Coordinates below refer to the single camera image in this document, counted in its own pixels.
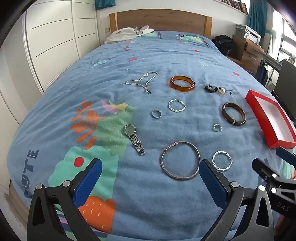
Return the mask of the twisted silver hoop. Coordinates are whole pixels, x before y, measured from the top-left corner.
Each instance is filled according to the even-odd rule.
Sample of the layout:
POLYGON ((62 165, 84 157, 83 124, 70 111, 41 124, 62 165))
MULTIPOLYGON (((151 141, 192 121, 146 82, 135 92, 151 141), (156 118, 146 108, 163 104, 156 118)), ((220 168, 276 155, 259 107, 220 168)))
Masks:
POLYGON ((217 151, 212 156, 212 165, 215 167, 215 169, 217 171, 220 171, 220 172, 228 171, 232 167, 232 164, 233 164, 232 157, 227 152, 225 152, 225 151, 217 151), (224 155, 224 156, 226 156, 229 159, 229 165, 226 168, 220 168, 219 166, 216 165, 215 158, 216 158, 217 155, 224 155))
POLYGON ((169 109, 171 111, 173 111, 175 113, 181 113, 181 112, 183 112, 186 109, 187 105, 183 101, 181 101, 179 99, 172 99, 172 100, 170 100, 168 102, 168 107, 169 107, 169 109), (180 103, 182 105, 182 108, 181 109, 175 109, 175 108, 173 108, 172 107, 172 103, 174 103, 174 102, 180 103))

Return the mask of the wooden headboard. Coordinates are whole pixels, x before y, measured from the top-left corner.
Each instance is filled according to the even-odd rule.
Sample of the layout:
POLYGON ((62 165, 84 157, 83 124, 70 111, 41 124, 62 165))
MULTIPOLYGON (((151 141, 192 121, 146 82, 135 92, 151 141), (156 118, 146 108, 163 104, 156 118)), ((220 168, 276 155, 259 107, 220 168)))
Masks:
POLYGON ((211 37, 212 18, 173 9, 135 9, 109 15, 110 30, 150 26, 160 31, 181 31, 211 37))

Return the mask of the dark olive bangle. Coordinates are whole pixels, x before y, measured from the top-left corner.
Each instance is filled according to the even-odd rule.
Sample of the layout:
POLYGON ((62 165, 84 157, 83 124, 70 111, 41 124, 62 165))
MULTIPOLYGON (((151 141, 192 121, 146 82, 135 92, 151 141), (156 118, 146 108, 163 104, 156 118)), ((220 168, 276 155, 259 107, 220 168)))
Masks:
POLYGON ((245 111, 239 105, 237 105, 237 104, 235 104, 233 102, 226 102, 222 106, 222 109, 221 110, 222 110, 222 116, 231 125, 233 125, 233 126, 242 126, 242 125, 244 125, 246 123, 246 114, 245 114, 245 111), (229 114, 227 114, 227 111, 226 111, 227 108, 233 108, 236 111, 238 111, 240 113, 241 117, 242 117, 242 121, 235 120, 234 118, 232 118, 231 116, 229 116, 229 114))

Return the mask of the teal curtain left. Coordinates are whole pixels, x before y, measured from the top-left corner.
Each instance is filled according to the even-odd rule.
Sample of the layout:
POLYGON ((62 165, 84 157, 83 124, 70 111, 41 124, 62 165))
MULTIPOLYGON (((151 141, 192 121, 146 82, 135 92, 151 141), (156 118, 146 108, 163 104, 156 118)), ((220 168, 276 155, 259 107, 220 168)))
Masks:
POLYGON ((95 0, 95 9, 96 10, 110 8, 115 5, 116 5, 116 0, 95 0))

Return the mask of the white wardrobe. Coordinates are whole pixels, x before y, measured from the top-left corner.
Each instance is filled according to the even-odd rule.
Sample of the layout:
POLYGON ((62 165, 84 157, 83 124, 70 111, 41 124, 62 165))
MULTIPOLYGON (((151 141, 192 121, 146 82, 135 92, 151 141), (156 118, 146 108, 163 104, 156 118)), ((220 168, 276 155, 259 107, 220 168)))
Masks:
POLYGON ((1 46, 1 116, 19 125, 41 95, 99 46, 95 1, 36 1, 1 46))

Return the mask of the blue patterned bedspread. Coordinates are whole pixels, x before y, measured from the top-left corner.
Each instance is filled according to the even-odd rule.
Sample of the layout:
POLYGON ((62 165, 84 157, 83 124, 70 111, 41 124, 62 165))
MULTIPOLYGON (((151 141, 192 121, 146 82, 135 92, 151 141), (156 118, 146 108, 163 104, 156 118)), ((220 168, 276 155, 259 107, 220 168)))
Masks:
MULTIPOLYGON (((203 36, 162 31, 102 45, 67 69, 22 121, 8 153, 13 186, 29 206, 37 184, 58 186, 99 158, 102 174, 80 211, 100 237, 200 240, 221 210, 199 173, 179 181, 162 170, 165 147, 187 141, 210 161, 215 152, 227 152, 233 164, 225 176, 243 187, 264 183, 252 169, 255 158, 267 159, 283 177, 295 174, 267 146, 245 100, 249 90, 270 96, 203 36), (171 88, 177 75, 194 80, 195 88, 171 88), (172 99, 186 109, 171 111, 172 99), (226 102, 245 111, 244 125, 225 120, 226 102), (123 132, 128 124, 137 128, 142 156, 123 132)), ((196 160, 184 144, 164 155, 165 168, 176 176, 193 174, 196 160)))

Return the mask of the white garment on bed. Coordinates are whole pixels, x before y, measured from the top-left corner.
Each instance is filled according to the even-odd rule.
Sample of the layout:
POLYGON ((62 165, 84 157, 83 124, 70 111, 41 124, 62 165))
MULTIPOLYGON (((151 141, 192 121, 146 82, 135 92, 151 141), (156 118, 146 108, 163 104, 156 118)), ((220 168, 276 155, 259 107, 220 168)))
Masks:
POLYGON ((118 43, 118 42, 123 42, 127 40, 132 40, 137 37, 141 37, 146 34, 153 33, 154 29, 150 28, 148 25, 138 29, 133 28, 133 27, 127 27, 127 28, 122 28, 119 30, 115 30, 110 34, 109 37, 106 38, 105 44, 112 44, 112 43, 118 43))

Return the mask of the silver wristwatch green dial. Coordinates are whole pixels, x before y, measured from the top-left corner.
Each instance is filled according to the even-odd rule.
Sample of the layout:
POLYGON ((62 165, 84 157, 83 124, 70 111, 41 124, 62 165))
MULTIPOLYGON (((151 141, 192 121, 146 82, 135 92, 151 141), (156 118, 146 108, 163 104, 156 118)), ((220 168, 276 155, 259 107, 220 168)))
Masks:
POLYGON ((123 132, 127 137, 129 137, 137 153, 141 156, 144 155, 144 147, 137 136, 136 126, 128 124, 123 128, 123 132))

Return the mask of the white printer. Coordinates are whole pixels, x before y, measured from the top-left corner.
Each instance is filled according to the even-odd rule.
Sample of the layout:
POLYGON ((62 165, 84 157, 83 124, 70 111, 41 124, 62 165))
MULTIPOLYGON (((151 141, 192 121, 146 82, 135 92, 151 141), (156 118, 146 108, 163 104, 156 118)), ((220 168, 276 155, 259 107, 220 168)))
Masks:
POLYGON ((253 30, 252 28, 248 27, 247 25, 236 25, 235 34, 237 36, 248 39, 257 45, 260 44, 260 40, 261 40, 260 34, 255 30, 253 30))

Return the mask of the large thin silver bangle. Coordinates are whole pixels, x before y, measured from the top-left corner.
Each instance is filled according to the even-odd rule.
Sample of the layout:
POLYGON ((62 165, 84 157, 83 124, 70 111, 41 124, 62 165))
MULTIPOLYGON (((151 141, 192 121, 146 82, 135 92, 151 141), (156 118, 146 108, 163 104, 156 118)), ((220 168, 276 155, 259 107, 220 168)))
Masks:
POLYGON ((160 165, 161 165, 162 170, 170 178, 175 179, 175 180, 179 180, 179 181, 187 181, 187 180, 190 180, 190 179, 194 178, 195 176, 197 176, 197 174, 199 173, 200 162, 201 162, 201 155, 200 155, 199 150, 197 149, 197 147, 194 144, 192 144, 190 142, 187 142, 187 141, 176 141, 176 142, 173 142, 172 144, 170 144, 169 146, 165 147, 165 149, 164 149, 164 151, 163 151, 163 153, 161 155, 161 158, 160 158, 160 165), (172 173, 170 173, 165 168, 165 165, 164 165, 164 155, 165 155, 165 153, 167 153, 168 150, 170 150, 172 147, 175 147, 175 146, 180 145, 180 144, 184 144, 184 145, 190 146, 195 151, 196 156, 197 156, 197 168, 196 168, 196 170, 194 171, 193 174, 191 174, 190 176, 186 176, 186 177, 173 175, 172 173))

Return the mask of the teal curtain right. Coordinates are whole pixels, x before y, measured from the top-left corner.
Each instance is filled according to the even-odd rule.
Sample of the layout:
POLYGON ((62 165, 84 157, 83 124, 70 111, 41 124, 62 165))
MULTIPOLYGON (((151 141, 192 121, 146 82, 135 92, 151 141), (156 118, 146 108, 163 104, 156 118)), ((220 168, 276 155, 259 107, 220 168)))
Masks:
POLYGON ((265 35, 267 22, 267 0, 250 0, 246 25, 260 36, 265 35))

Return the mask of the wooden drawer cabinet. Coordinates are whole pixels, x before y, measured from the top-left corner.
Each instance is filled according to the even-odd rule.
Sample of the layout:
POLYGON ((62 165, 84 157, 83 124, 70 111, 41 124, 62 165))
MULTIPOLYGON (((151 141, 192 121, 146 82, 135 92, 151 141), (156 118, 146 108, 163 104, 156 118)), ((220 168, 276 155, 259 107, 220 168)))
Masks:
POLYGON ((263 61, 263 49, 251 40, 237 35, 233 35, 232 39, 235 42, 235 48, 229 52, 228 58, 254 77, 263 61))

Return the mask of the bookshelf with books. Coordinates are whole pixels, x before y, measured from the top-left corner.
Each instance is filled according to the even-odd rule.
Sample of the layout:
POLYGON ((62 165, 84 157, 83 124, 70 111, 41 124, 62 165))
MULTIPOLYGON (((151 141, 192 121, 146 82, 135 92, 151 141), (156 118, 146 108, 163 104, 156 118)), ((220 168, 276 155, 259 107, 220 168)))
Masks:
POLYGON ((248 14, 247 5, 242 1, 234 1, 234 0, 218 0, 218 1, 235 8, 246 15, 248 14))

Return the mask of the red jewelry box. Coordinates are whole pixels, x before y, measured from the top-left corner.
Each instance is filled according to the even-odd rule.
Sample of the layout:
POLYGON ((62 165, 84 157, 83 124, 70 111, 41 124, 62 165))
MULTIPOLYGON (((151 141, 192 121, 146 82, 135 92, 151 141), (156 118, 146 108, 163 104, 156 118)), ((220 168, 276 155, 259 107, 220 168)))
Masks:
POLYGON ((259 122, 267 146, 293 149, 295 127, 278 102, 253 90, 248 91, 245 99, 259 122))

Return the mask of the amber bangle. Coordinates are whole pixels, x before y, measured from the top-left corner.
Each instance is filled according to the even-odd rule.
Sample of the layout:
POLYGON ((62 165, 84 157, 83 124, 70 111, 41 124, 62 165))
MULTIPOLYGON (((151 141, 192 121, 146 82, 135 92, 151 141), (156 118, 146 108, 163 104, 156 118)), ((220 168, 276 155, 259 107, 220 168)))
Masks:
POLYGON ((177 75, 170 79, 170 87, 180 91, 180 92, 189 92, 195 88, 195 82, 191 78, 183 75, 177 75), (185 82, 187 86, 178 85, 177 82, 185 82))

